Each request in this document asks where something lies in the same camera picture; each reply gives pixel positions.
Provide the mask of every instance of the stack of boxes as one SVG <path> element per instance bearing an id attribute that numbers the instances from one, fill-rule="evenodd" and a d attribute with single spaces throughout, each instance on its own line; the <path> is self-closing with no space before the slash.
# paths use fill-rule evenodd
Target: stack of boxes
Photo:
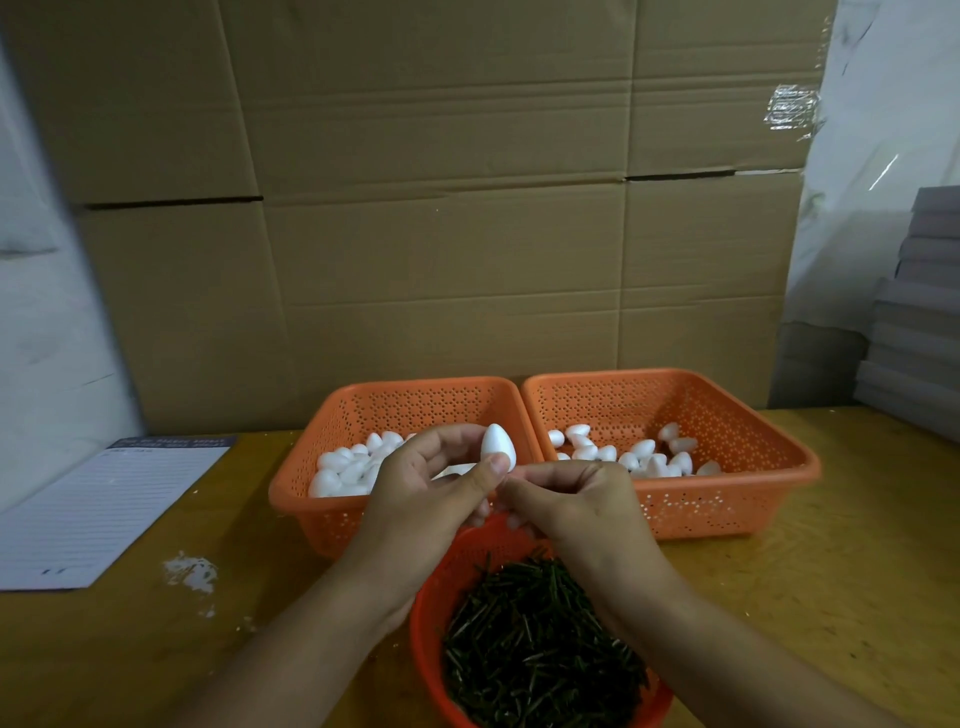
<path id="1" fill-rule="evenodd" d="M 854 396 L 960 442 L 960 186 L 921 189 L 913 212 Z"/>
<path id="2" fill-rule="evenodd" d="M 834 2 L 0 25 L 148 426 L 208 432 L 427 376 L 685 367 L 763 406 Z"/>

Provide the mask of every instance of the white stain on table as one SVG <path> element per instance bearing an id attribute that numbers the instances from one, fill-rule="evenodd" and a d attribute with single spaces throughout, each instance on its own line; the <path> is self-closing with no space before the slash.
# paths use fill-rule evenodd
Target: white stain on table
<path id="1" fill-rule="evenodd" d="M 195 592 L 213 594 L 213 582 L 217 568 L 203 557 L 185 556 L 181 551 L 177 558 L 163 562 L 167 584 L 182 584 Z"/>

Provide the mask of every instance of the basket rim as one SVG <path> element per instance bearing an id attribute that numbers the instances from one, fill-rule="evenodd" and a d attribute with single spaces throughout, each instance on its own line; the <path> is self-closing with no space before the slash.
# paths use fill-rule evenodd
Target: basket rim
<path id="1" fill-rule="evenodd" d="M 774 434 L 779 436 L 782 440 L 785 440 L 794 448 L 798 449 L 804 455 L 803 464 L 793 468 L 780 468 L 772 471 L 751 471 L 749 473 L 699 475 L 695 485 L 686 485 L 686 483 L 684 483 L 685 488 L 722 488 L 724 486 L 732 485 L 807 485 L 820 477 L 822 473 L 820 458 L 817 456 L 816 452 L 804 445 L 804 443 L 800 442 L 797 438 L 783 430 L 781 427 L 774 425 L 772 422 L 760 415 L 760 413 L 753 409 L 749 404 L 741 401 L 738 397 L 728 392 L 708 376 L 704 376 L 699 372 L 694 372 L 690 369 L 678 369 L 673 367 L 655 367 L 650 369 L 607 369 L 598 370 L 595 372 L 565 372 L 533 375 L 528 377 L 520 387 L 520 394 L 523 396 L 523 401 L 527 405 L 527 411 L 530 413 L 530 419 L 533 421 L 534 428 L 537 430 L 537 437 L 540 438 L 540 451 L 543 455 L 544 461 L 551 462 L 557 460 L 557 452 L 553 446 L 550 445 L 549 438 L 546 436 L 546 424 L 543 422 L 543 418 L 540 416 L 540 412 L 536 407 L 534 399 L 535 387 L 539 386 L 542 382 L 556 381 L 558 379 L 570 379 L 578 377 L 605 379 L 619 376 L 650 374 L 681 374 L 700 379 L 707 386 L 712 387 L 721 395 L 724 395 L 732 404 L 735 404 L 741 411 L 745 412 L 748 417 L 760 423 L 767 429 L 772 430 Z M 643 491 L 675 490 L 677 488 L 677 484 L 673 482 L 673 480 L 673 478 L 655 478 L 652 480 L 634 478 L 634 486 L 638 490 L 642 488 Z"/>
<path id="2" fill-rule="evenodd" d="M 543 462 L 543 451 L 540 447 L 540 438 L 537 435 L 537 430 L 534 427 L 533 422 L 530 420 L 530 412 L 527 409 L 526 401 L 520 394 L 520 390 L 516 384 L 504 376 L 445 376 L 421 379 L 384 379 L 378 381 L 354 382 L 352 384 L 339 387 L 327 395 L 326 399 L 324 399 L 324 403 L 321 404 L 320 408 L 314 413 L 313 417 L 310 418 L 310 422 L 307 423 L 307 426 L 300 433 L 300 437 L 297 438 L 297 442 L 287 452 L 286 456 L 283 458 L 283 462 L 280 464 L 280 467 L 271 478 L 270 486 L 267 489 L 267 497 L 271 506 L 279 513 L 289 516 L 301 516 L 304 514 L 324 513 L 327 511 L 349 511 L 366 508 L 367 500 L 370 498 L 370 496 L 310 497 L 294 496 L 287 491 L 287 489 L 284 487 L 284 483 L 290 479 L 290 476 L 296 467 L 296 463 L 300 461 L 299 456 L 301 456 L 303 451 L 309 447 L 307 445 L 307 443 L 311 440 L 309 435 L 322 427 L 324 415 L 329 414 L 337 406 L 337 402 L 339 402 L 342 398 L 349 396 L 353 391 L 358 389 L 367 389 L 369 387 L 376 386 L 392 387 L 397 386 L 398 384 L 403 384 L 405 386 L 436 386 L 443 385 L 444 383 L 452 384 L 454 382 L 458 382 L 462 385 L 469 383 L 496 384 L 501 387 L 507 385 L 507 392 L 509 392 L 510 398 L 514 401 L 514 405 L 516 406 L 524 435 L 526 436 L 530 446 L 533 461 L 535 463 Z"/>
<path id="3" fill-rule="evenodd" d="M 464 541 L 473 540 L 476 537 L 476 534 L 485 528 L 503 527 L 506 520 L 506 513 L 497 513 L 487 518 L 487 522 L 480 528 L 469 528 L 458 533 L 453 539 L 453 543 L 450 545 L 450 548 L 446 550 L 444 558 L 440 560 L 440 564 L 434 569 L 433 573 L 427 577 L 427 582 L 432 581 L 435 578 L 435 575 L 447 564 L 447 562 L 456 557 L 456 550 L 458 546 L 463 544 Z M 443 717 L 449 721 L 451 725 L 456 726 L 456 728 L 477 728 L 477 725 L 471 721 L 467 715 L 457 707 L 457 704 L 450 699 L 450 696 L 446 694 L 446 690 L 444 689 L 443 685 L 437 685 L 435 681 L 427 679 L 427 673 L 430 670 L 430 664 L 422 648 L 422 630 L 420 628 L 420 623 L 423 619 L 423 610 L 425 609 L 423 602 L 423 588 L 420 588 L 420 590 L 417 592 L 417 596 L 414 599 L 413 607 L 410 610 L 409 627 L 410 652 L 413 655 L 414 665 L 417 668 L 417 673 L 420 674 L 420 680 L 426 687 L 427 693 L 430 695 L 434 706 L 436 706 Z M 654 691 L 653 697 L 651 698 L 649 713 L 647 716 L 645 716 L 643 722 L 631 722 L 627 728 L 652 728 L 653 726 L 661 725 L 663 720 L 666 718 L 667 713 L 670 711 L 672 703 L 673 691 L 670 690 L 670 687 L 663 682 L 663 679 L 661 678 L 657 685 L 657 689 Z"/>

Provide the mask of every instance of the basket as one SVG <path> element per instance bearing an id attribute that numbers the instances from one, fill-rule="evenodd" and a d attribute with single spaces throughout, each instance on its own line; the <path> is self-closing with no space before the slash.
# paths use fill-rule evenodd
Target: basket
<path id="1" fill-rule="evenodd" d="M 682 436 L 697 438 L 694 470 L 716 460 L 723 474 L 634 481 L 659 539 L 755 533 L 793 488 L 820 476 L 810 449 L 694 372 L 540 375 L 527 379 L 522 391 L 546 460 L 557 459 L 547 432 L 577 423 L 591 426 L 597 445 L 615 445 L 618 452 L 655 439 L 671 422 L 680 424 Z"/>
<path id="2" fill-rule="evenodd" d="M 336 559 L 356 532 L 368 496 L 309 497 L 317 458 L 340 446 L 367 440 L 371 432 L 406 435 L 433 425 L 502 425 L 518 464 L 543 456 L 516 385 L 498 376 L 416 379 L 351 384 L 326 398 L 270 483 L 270 503 L 295 516 L 310 545 Z"/>
<path id="3" fill-rule="evenodd" d="M 443 634 L 453 619 L 453 611 L 460 603 L 461 594 L 479 580 L 476 567 L 487 565 L 488 554 L 491 568 L 497 569 L 508 562 L 523 559 L 538 546 L 544 547 L 547 555 L 553 555 L 548 541 L 534 541 L 522 528 L 510 530 L 506 515 L 498 514 L 488 519 L 483 527 L 472 528 L 457 536 L 417 594 L 410 612 L 410 649 L 430 698 L 455 728 L 476 728 L 476 725 L 450 700 L 444 688 Z M 647 678 L 650 688 L 641 689 L 641 703 L 629 728 L 656 728 L 670 709 L 673 693 L 649 668 Z"/>

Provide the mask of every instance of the paper sheet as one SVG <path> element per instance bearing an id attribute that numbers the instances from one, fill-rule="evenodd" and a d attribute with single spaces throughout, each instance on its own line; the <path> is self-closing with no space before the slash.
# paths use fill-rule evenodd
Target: paper sheet
<path id="1" fill-rule="evenodd" d="M 0 591 L 90 586 L 234 440 L 118 440 L 0 514 Z"/>

